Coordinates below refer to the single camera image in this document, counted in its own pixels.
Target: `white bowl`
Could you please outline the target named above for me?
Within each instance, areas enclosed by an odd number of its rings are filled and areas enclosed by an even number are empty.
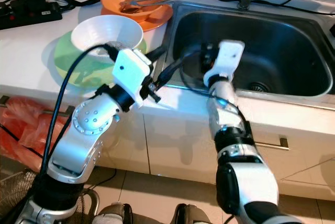
[[[109,43],[117,48],[136,48],[143,39],[143,30],[134,20],[117,15],[95,16],[78,24],[72,31],[71,42],[81,51],[97,44]],[[89,54],[100,62],[111,62],[104,49]]]

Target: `sink drain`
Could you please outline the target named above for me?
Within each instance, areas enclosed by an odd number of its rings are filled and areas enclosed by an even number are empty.
[[[253,82],[249,85],[249,89],[255,92],[269,92],[270,89],[263,83]]]

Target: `stainless steel sink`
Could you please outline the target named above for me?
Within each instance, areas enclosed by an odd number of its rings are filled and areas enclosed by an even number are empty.
[[[232,39],[245,43],[233,79],[242,95],[335,94],[334,50],[316,21],[187,2],[175,2],[173,9],[163,41],[168,51],[158,61],[154,78],[175,59],[199,50],[202,43]],[[196,89],[204,89],[201,64],[199,56],[183,64],[186,80]],[[185,87],[179,72],[167,85]]]

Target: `orange plate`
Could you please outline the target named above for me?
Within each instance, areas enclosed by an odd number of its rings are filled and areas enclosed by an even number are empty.
[[[105,9],[101,9],[101,15],[115,15],[114,12]],[[145,21],[138,23],[144,32],[158,28],[166,23],[173,15],[173,9],[169,5],[162,5],[162,8],[156,12],[150,14],[149,18]]]

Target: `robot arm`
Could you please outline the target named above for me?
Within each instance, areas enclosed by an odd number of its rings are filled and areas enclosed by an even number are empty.
[[[214,66],[206,72],[209,124],[218,153],[217,201],[240,224],[301,223],[280,213],[276,179],[258,153],[250,124],[237,107],[231,84],[244,43],[222,41]]]
[[[140,51],[119,51],[113,69],[115,85],[103,85],[92,99],[75,108],[69,130],[50,157],[47,175],[34,183],[34,194],[15,223],[54,223],[74,214],[84,183],[100,157],[99,137],[115,127],[120,113],[134,105],[141,107],[148,95],[159,100],[152,70],[151,61]]]

